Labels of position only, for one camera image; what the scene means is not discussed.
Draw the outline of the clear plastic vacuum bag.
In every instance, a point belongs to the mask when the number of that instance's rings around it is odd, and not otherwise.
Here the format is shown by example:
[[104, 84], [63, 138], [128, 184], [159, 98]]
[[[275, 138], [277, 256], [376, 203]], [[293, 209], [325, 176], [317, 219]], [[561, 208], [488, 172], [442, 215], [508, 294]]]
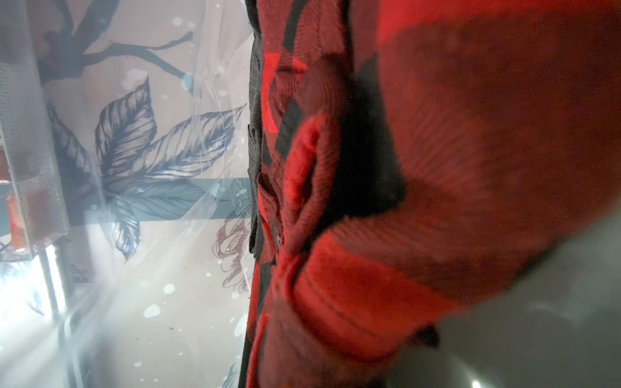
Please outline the clear plastic vacuum bag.
[[237, 386], [244, 4], [24, 2], [69, 230], [1, 259], [2, 386]]

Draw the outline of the red black plaid shirt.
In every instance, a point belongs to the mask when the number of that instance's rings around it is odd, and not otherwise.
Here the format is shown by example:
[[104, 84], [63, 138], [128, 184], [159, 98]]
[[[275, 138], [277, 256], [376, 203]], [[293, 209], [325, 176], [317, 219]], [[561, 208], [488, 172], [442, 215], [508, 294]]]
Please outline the red black plaid shirt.
[[246, 8], [240, 386], [380, 386], [619, 202], [619, 2]]

